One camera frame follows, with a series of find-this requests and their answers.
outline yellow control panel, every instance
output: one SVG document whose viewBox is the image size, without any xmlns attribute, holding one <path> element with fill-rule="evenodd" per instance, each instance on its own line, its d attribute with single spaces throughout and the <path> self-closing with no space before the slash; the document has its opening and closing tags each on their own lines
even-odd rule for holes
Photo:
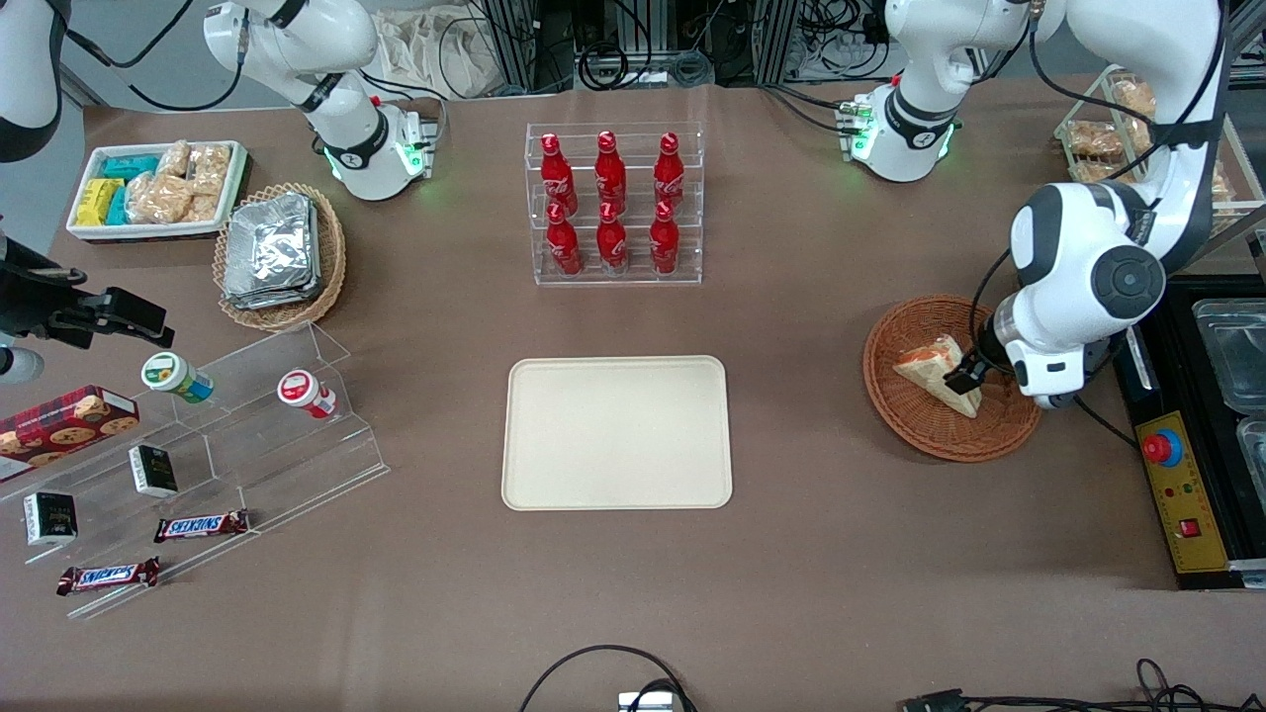
<svg viewBox="0 0 1266 712">
<path fill-rule="evenodd" d="M 1177 412 L 1134 428 L 1179 574 L 1227 570 L 1227 550 Z"/>
</svg>

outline aluminum foil package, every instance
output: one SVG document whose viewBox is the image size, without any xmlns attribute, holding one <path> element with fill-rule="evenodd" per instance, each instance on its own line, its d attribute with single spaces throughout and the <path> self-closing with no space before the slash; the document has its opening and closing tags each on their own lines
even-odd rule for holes
<svg viewBox="0 0 1266 712">
<path fill-rule="evenodd" d="M 320 294 L 316 229 L 316 205 L 298 193 L 234 210 L 225 243 L 224 299 L 238 309 L 263 309 Z"/>
</svg>

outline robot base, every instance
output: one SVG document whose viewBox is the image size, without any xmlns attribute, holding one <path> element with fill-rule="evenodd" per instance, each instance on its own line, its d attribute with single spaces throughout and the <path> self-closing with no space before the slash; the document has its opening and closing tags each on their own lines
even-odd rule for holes
<svg viewBox="0 0 1266 712">
<path fill-rule="evenodd" d="M 429 177 L 434 163 L 437 124 L 420 123 L 418 114 L 401 111 L 390 104 L 381 105 L 379 110 L 387 119 L 387 141 L 363 168 L 339 166 L 325 152 L 334 177 L 361 200 L 386 200 L 410 182 Z"/>
<path fill-rule="evenodd" d="M 932 172 L 937 161 L 950 151 L 950 137 L 953 134 L 953 127 L 951 125 L 939 138 L 929 132 L 927 134 L 929 143 L 925 147 L 910 148 L 905 137 L 893 128 L 885 111 L 885 103 L 891 92 L 893 85 L 886 84 L 870 94 L 857 95 L 856 105 L 870 108 L 870 119 L 863 122 L 865 128 L 860 133 L 842 136 L 839 146 L 846 161 L 863 163 L 882 179 L 894 182 L 917 181 Z M 857 118 L 837 110 L 836 125 L 841 128 L 857 127 Z"/>
</svg>

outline red button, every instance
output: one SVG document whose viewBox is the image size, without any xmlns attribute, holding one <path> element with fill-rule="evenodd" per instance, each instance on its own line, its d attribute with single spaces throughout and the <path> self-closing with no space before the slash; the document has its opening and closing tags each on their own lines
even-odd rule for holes
<svg viewBox="0 0 1266 712">
<path fill-rule="evenodd" d="M 1150 435 L 1143 438 L 1143 457 L 1147 457 L 1148 462 L 1156 462 L 1160 465 L 1174 455 L 1174 446 L 1170 440 L 1162 435 Z"/>
</svg>

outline teal package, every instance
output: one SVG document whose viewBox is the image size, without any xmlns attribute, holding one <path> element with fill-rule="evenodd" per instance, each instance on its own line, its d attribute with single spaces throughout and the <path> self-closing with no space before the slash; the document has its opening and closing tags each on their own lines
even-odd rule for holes
<svg viewBox="0 0 1266 712">
<path fill-rule="evenodd" d="M 146 171 L 158 170 L 158 156 L 115 156 L 101 163 L 101 177 L 132 180 Z"/>
<path fill-rule="evenodd" d="M 128 224 L 128 189 L 120 188 L 114 191 L 114 198 L 110 199 L 110 212 L 105 214 L 105 224 Z"/>
</svg>

